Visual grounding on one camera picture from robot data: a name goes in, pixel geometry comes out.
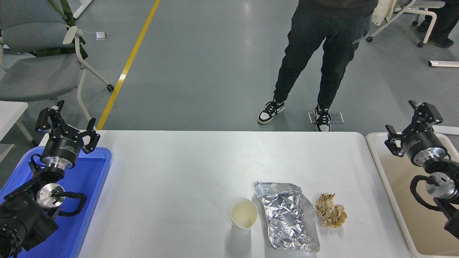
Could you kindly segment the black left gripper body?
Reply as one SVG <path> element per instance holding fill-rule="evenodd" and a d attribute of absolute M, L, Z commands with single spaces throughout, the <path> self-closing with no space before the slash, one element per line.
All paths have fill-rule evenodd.
<path fill-rule="evenodd" d="M 82 147 L 82 139 L 75 138 L 79 133 L 79 130 L 72 126 L 68 126 L 66 130 L 61 127 L 52 129 L 41 154 L 41 162 L 49 163 L 52 157 L 59 157 L 69 163 L 76 163 Z"/>

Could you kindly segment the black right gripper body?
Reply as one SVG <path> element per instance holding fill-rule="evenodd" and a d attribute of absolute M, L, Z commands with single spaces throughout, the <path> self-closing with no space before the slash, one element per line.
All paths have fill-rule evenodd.
<path fill-rule="evenodd" d="M 419 156 L 428 154 L 435 157 L 446 156 L 446 147 L 432 131 L 413 133 L 403 139 L 401 145 L 410 160 L 420 160 Z"/>

